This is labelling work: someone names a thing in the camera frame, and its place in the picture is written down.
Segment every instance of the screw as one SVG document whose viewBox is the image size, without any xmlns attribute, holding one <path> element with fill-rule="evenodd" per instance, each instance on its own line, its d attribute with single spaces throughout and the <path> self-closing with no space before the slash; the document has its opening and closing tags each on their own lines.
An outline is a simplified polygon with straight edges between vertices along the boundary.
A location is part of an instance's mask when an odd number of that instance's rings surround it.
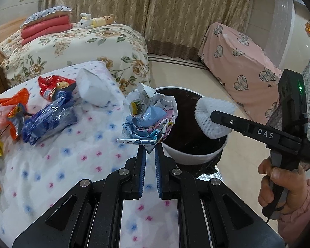
<svg viewBox="0 0 310 248">
<path fill-rule="evenodd" d="M 128 174 L 128 173 L 129 173 L 129 170 L 128 170 L 128 169 L 123 168 L 123 169 L 120 169 L 120 170 L 118 171 L 118 173 L 119 173 L 120 175 L 126 175 L 126 174 Z"/>
<path fill-rule="evenodd" d="M 181 175 L 181 169 L 173 169 L 171 172 L 173 175 Z"/>
<path fill-rule="evenodd" d="M 212 179 L 210 180 L 210 183 L 211 183 L 212 185 L 220 185 L 220 184 L 221 184 L 221 180 L 219 180 L 218 178 L 212 178 Z"/>
<path fill-rule="evenodd" d="M 79 182 L 79 185 L 80 185 L 81 187 L 89 186 L 89 184 L 90 184 L 90 182 L 89 182 L 89 180 L 87 180 L 87 179 L 81 180 L 81 181 Z"/>
</svg>

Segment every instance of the headboard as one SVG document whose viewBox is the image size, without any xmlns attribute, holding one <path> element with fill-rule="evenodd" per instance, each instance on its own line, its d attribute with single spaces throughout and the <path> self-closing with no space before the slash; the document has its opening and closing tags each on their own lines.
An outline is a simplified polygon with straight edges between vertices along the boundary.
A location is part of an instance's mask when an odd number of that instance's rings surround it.
<svg viewBox="0 0 310 248">
<path fill-rule="evenodd" d="M 20 25 L 26 20 L 26 17 L 14 19 L 8 23 L 0 26 L 0 42 L 7 39 L 9 36 L 19 30 Z M 0 53 L 0 63 L 3 61 L 4 56 Z"/>
</svg>

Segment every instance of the white rabbit plush toy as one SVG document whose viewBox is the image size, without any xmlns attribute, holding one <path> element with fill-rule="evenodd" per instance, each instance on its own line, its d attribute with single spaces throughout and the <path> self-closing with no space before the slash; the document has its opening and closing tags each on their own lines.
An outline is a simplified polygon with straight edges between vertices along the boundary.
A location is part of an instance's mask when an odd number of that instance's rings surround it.
<svg viewBox="0 0 310 248">
<path fill-rule="evenodd" d="M 79 28 L 84 29 L 92 29 L 105 25 L 116 24 L 113 14 L 101 18 L 92 18 L 91 14 L 81 13 L 80 17 L 82 19 L 79 21 Z"/>
</svg>

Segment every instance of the floral blanket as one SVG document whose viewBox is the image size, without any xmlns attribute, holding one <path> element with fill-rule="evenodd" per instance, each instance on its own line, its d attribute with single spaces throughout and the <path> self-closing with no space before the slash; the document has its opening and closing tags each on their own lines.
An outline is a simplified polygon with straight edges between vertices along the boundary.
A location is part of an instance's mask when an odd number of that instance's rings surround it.
<svg viewBox="0 0 310 248">
<path fill-rule="evenodd" d="M 92 60 L 106 63 L 125 95 L 138 83 L 149 85 L 146 41 L 122 24 L 87 30 L 75 23 L 71 30 L 44 35 L 17 47 L 1 66 L 13 87 L 41 74 Z"/>
</svg>

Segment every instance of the folded blanket stack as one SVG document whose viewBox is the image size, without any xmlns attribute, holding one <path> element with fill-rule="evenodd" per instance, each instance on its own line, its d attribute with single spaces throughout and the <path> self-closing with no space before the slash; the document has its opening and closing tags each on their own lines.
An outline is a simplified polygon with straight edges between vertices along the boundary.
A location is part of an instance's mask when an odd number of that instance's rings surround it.
<svg viewBox="0 0 310 248">
<path fill-rule="evenodd" d="M 53 7 L 28 18 L 21 26 L 22 45 L 25 45 L 34 39 L 53 33 L 61 33 L 73 27 L 70 23 L 72 10 L 68 7 Z"/>
</svg>

